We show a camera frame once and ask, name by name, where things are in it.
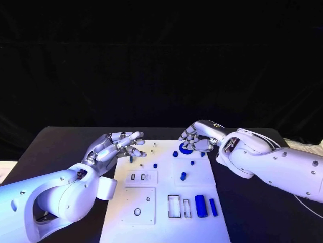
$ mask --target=white cylinder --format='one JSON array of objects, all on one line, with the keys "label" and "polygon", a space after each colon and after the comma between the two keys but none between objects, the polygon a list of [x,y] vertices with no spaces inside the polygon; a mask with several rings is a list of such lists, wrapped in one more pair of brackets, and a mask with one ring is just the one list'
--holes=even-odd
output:
[{"label": "white cylinder", "polygon": [[99,177],[97,198],[111,200],[115,192],[117,180],[107,177]]}]

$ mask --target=black curtain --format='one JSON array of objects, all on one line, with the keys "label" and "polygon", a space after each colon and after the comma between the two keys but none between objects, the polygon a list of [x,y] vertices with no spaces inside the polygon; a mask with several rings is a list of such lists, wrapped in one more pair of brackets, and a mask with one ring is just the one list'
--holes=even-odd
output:
[{"label": "black curtain", "polygon": [[323,138],[323,3],[0,1],[0,159],[45,126]]}]

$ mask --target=dark table surface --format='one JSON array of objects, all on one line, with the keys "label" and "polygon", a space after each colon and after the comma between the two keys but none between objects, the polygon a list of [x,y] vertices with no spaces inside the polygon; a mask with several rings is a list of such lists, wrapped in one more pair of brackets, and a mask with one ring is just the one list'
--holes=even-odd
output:
[{"label": "dark table surface", "polygon": [[[86,148],[104,133],[143,131],[144,139],[174,140],[184,128],[46,127],[35,138],[3,185],[66,169],[79,163]],[[249,129],[287,146],[274,129]],[[218,149],[209,153],[226,228],[232,242],[323,242],[323,219],[294,196],[265,184],[257,176],[244,179],[216,163]],[[105,177],[114,177],[115,167]],[[304,200],[323,215],[323,204]],[[42,242],[99,242],[107,201],[95,199],[81,221],[55,232]]]}]

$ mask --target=blue cylinder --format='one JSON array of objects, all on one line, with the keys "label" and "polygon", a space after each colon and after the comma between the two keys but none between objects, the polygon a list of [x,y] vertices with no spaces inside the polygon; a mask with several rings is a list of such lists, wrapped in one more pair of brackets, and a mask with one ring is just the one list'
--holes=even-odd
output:
[{"label": "blue cylinder", "polygon": [[192,150],[190,150],[190,149],[183,149],[183,148],[182,148],[183,144],[184,144],[184,143],[182,143],[182,144],[179,145],[179,151],[180,151],[180,153],[183,153],[183,154],[192,154]]},{"label": "blue cylinder", "polygon": [[196,196],[196,213],[199,218],[205,218],[208,216],[205,198],[202,195]]},{"label": "blue cylinder", "polygon": [[184,180],[184,177],[186,177],[186,172],[182,172],[182,176],[180,176],[182,181]]},{"label": "blue cylinder", "polygon": [[212,214],[216,217],[218,216],[218,210],[216,210],[216,205],[213,199],[210,199],[210,209],[212,209]]}]

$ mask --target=robotic arm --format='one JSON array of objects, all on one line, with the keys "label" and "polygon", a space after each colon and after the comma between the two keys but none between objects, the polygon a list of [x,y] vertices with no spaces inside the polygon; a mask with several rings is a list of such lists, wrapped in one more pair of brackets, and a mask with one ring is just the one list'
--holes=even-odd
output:
[{"label": "robotic arm", "polygon": [[[141,132],[104,134],[91,144],[82,162],[66,170],[0,187],[0,242],[39,242],[84,218],[95,198],[112,199],[117,181],[101,177],[118,157],[146,157]],[[35,217],[36,209],[50,213]]]},{"label": "robotic arm", "polygon": [[323,157],[304,151],[280,148],[264,135],[239,128],[225,133],[209,121],[195,122],[179,140],[184,149],[209,152],[219,146],[216,161],[242,178],[257,175],[288,193],[323,203]]}]

